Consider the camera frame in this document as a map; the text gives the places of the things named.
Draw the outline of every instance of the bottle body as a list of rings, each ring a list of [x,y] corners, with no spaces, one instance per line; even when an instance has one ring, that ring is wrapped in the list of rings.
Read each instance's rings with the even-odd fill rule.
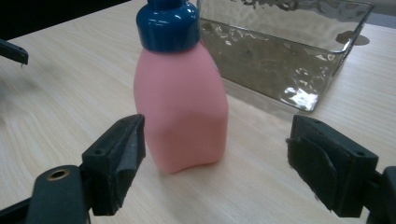
[[[142,50],[134,100],[146,117],[145,138],[166,173],[221,159],[228,103],[219,72],[205,47],[172,53]]]

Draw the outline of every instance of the bottle cap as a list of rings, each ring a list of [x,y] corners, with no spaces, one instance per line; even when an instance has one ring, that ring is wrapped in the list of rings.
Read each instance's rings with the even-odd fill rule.
[[[145,49],[176,52],[189,49],[200,39],[199,13],[186,0],[148,0],[136,16]]]

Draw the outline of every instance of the pink bottle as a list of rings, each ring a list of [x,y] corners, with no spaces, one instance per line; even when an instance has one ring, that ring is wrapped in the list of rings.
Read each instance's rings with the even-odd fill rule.
[[[148,0],[137,14],[143,50],[134,100],[145,138],[166,173],[221,159],[228,104],[213,61],[199,42],[197,9],[185,0]]]

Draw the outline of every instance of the light wood surface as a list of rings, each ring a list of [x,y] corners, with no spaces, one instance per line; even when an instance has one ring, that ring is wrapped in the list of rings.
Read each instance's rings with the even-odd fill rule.
[[[0,209],[30,197],[52,167],[81,153],[116,120],[135,113],[133,80],[141,46],[133,0],[10,42],[30,54],[21,67],[0,58]],[[396,30],[366,25],[315,112],[396,165]],[[300,113],[225,83],[227,150],[213,165],[161,174],[149,153],[121,210],[92,223],[365,223],[339,218],[287,162],[285,139]]]

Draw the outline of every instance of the glass dish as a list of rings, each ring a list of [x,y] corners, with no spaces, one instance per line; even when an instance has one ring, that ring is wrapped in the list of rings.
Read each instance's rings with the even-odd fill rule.
[[[333,0],[198,0],[220,74],[304,111],[327,90],[373,5]]]

